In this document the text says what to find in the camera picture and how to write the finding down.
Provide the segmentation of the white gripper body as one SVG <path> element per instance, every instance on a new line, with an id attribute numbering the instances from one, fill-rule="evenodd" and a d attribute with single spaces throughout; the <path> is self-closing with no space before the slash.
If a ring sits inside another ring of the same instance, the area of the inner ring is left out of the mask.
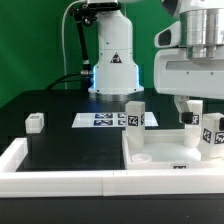
<path id="1" fill-rule="evenodd" d="M 159 32 L 154 44 L 154 87 L 158 93 L 224 100 L 224 46 L 214 58 L 188 59 L 180 48 L 179 21 Z"/>

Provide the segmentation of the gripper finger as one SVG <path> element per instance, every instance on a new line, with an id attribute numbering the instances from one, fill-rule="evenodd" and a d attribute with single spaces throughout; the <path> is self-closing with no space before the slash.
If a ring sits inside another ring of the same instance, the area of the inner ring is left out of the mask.
<path id="1" fill-rule="evenodd" d="M 189 109 L 188 102 L 188 96 L 174 96 L 174 103 L 179 112 L 180 123 L 191 124 L 193 121 L 193 112 Z"/>

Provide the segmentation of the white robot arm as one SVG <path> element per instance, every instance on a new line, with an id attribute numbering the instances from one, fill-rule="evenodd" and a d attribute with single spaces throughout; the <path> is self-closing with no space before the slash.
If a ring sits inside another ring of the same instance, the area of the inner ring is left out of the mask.
<path id="1" fill-rule="evenodd" d="M 120 0 L 87 0 L 97 14 L 99 60 L 94 66 L 92 97 L 111 99 L 141 92 L 133 61 L 132 23 Z M 224 0 L 160 0 L 177 19 L 154 39 L 154 87 L 174 97 L 181 114 L 189 114 L 190 97 L 224 99 Z"/>

